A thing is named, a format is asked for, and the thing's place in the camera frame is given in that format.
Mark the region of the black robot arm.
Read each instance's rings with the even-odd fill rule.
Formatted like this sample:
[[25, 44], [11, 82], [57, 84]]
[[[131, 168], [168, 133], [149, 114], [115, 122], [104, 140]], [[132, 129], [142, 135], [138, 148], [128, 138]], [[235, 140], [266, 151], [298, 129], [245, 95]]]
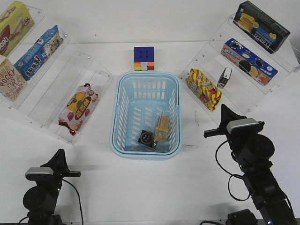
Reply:
[[241, 179], [265, 224], [296, 225], [290, 201], [270, 170], [275, 147], [260, 134], [263, 126], [263, 121], [237, 115], [222, 104], [219, 127], [206, 130], [204, 137], [226, 136], [231, 156], [243, 172]]
[[58, 196], [65, 177], [80, 177], [80, 171], [70, 171], [64, 149], [58, 149], [54, 156], [40, 167], [31, 167], [25, 178], [35, 181], [23, 197], [29, 225], [62, 225], [61, 216], [54, 214]]

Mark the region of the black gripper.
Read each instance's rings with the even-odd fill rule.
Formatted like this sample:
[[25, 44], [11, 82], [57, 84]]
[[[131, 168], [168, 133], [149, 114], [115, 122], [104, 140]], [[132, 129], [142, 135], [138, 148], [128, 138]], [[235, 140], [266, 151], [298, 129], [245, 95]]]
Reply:
[[81, 171], [71, 171], [69, 169], [64, 149], [58, 149], [45, 166], [40, 166], [39, 169], [43, 172], [49, 172], [49, 175], [42, 175], [42, 178], [37, 181], [37, 186], [59, 185], [65, 177], [81, 176]]
[[238, 143], [242, 144], [249, 137], [256, 135], [258, 133], [243, 133], [243, 134], [231, 135], [228, 133], [226, 127], [229, 122], [234, 121], [234, 120], [241, 120], [244, 118], [245, 118], [245, 116], [236, 114], [230, 108], [228, 108], [225, 104], [222, 104], [221, 105], [220, 128], [205, 130], [203, 136], [204, 136], [204, 138], [208, 138], [211, 136], [226, 135], [227, 140], [232, 142], [232, 144], [238, 144]]

